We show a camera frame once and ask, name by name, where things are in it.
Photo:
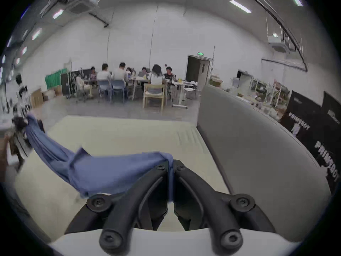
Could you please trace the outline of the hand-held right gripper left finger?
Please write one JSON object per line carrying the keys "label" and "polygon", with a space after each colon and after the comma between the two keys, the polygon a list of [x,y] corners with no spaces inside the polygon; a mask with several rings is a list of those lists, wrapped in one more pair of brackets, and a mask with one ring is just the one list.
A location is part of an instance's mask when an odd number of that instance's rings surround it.
{"label": "hand-held right gripper left finger", "polygon": [[74,216],[65,234],[102,229],[99,245],[106,253],[125,253],[133,228],[156,231],[168,212],[169,163],[143,175],[124,193],[95,194]]}

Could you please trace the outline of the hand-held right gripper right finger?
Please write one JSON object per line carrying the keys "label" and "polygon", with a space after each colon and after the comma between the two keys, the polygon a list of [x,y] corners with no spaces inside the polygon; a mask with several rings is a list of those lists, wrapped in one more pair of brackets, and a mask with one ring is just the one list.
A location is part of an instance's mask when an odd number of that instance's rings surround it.
{"label": "hand-held right gripper right finger", "polygon": [[173,161],[174,213],[185,231],[209,229],[217,254],[234,254],[243,245],[241,229],[276,233],[266,214],[248,194],[215,191],[181,161]]}

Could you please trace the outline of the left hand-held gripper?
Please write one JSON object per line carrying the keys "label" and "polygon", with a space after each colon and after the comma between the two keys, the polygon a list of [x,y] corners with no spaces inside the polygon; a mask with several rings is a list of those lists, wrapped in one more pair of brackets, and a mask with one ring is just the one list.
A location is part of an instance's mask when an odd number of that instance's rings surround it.
{"label": "left hand-held gripper", "polygon": [[28,121],[21,116],[12,118],[14,128],[9,130],[9,148],[11,157],[9,158],[10,165],[14,167],[22,167],[25,160],[30,155],[32,148],[25,134]]}

